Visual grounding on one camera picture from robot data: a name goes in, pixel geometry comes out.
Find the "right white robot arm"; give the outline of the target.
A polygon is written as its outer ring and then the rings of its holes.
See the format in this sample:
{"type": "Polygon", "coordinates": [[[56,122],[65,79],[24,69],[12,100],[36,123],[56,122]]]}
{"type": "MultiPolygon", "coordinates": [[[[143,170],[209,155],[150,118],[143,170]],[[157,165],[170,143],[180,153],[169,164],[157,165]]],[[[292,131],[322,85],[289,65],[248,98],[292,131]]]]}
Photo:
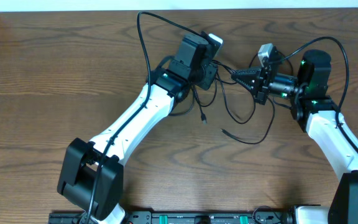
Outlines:
{"type": "Polygon", "coordinates": [[[261,105],[270,95],[289,100],[293,119],[317,143],[339,179],[329,207],[295,205],[280,223],[358,223],[358,139],[327,94],[331,56],[307,50],[297,76],[278,72],[284,58],[272,44],[261,46],[257,56],[260,66],[236,70],[232,80],[261,105]]]}

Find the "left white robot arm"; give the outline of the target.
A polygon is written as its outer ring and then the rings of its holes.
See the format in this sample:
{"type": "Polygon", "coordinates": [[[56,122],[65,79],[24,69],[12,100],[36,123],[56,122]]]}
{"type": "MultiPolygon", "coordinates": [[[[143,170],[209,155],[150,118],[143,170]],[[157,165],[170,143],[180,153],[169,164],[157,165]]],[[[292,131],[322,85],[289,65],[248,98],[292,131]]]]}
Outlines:
{"type": "Polygon", "coordinates": [[[215,79],[213,58],[223,46],[214,34],[186,34],[174,56],[150,71],[133,104],[108,128],[88,142],[74,139],[67,147],[57,191],[86,213],[80,223],[121,223],[119,205],[124,166],[148,132],[194,86],[208,90],[215,79]]]}

